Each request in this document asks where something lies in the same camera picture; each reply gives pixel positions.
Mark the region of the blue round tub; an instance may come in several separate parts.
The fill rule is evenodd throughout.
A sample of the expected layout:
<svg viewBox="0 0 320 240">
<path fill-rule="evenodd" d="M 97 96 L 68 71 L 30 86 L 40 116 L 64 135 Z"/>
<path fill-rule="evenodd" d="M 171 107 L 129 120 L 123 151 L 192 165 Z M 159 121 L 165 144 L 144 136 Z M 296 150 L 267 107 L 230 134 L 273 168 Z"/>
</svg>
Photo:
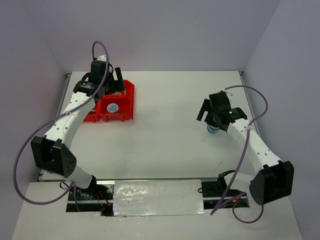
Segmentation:
<svg viewBox="0 0 320 240">
<path fill-rule="evenodd" d="M 115 114 L 115 113 L 119 113 L 120 107 L 116 103 L 110 103 L 106 107 L 106 110 L 107 110 L 108 113 Z"/>
<path fill-rule="evenodd" d="M 214 127 L 214 126 L 211 126 L 211 125 L 207 125 L 207 126 L 206 126 L 206 130 L 207 130 L 208 133 L 214 135 L 214 134 L 218 133 L 219 128 Z"/>
</svg>

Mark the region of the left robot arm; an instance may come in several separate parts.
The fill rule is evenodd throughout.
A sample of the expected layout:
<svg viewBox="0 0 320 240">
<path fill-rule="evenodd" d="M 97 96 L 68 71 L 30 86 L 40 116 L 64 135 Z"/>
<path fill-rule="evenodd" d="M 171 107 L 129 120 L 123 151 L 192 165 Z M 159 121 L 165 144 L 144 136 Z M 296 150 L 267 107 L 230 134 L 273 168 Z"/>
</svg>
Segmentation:
<svg viewBox="0 0 320 240">
<path fill-rule="evenodd" d="M 124 89 L 120 68 L 113 68 L 107 55 L 94 58 L 90 72 L 74 87 L 62 117 L 42 137 L 34 136 L 31 140 L 36 166 L 75 183 L 77 191 L 88 200 L 110 193 L 110 188 L 98 184 L 93 175 L 78 166 L 70 148 L 80 125 L 98 101 Z"/>
</svg>

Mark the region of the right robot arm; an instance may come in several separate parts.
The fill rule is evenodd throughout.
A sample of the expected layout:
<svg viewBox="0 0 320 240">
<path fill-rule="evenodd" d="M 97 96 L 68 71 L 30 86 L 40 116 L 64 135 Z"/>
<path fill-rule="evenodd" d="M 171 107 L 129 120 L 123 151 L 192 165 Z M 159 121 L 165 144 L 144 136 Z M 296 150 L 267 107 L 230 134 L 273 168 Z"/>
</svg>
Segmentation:
<svg viewBox="0 0 320 240">
<path fill-rule="evenodd" d="M 253 166 L 255 177 L 250 181 L 249 191 L 260 206 L 287 197 L 292 193 L 294 166 L 283 162 L 259 137 L 250 125 L 247 115 L 239 107 L 232 108 L 224 91 L 204 99 L 197 120 L 209 127 L 227 132 L 240 145 L 246 146 L 245 157 Z"/>
</svg>

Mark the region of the red compartment bin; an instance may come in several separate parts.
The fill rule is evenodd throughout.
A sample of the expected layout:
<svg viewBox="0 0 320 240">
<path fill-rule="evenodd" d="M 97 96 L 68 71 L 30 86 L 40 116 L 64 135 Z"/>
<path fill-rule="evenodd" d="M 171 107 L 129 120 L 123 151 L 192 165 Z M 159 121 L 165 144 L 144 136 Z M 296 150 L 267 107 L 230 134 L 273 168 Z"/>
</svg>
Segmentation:
<svg viewBox="0 0 320 240">
<path fill-rule="evenodd" d="M 107 94 L 87 114 L 83 122 L 130 121 L 134 119 L 135 85 L 125 79 L 125 91 Z"/>
</svg>

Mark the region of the silver foil sheet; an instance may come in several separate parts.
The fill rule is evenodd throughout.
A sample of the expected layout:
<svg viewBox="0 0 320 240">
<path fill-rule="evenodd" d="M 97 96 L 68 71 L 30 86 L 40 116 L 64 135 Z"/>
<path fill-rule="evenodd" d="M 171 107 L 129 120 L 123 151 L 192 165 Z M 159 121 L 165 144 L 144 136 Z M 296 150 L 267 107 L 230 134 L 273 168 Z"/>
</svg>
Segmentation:
<svg viewBox="0 0 320 240">
<path fill-rule="evenodd" d="M 199 179 L 117 181 L 113 213 L 121 217 L 185 216 L 203 214 Z"/>
</svg>

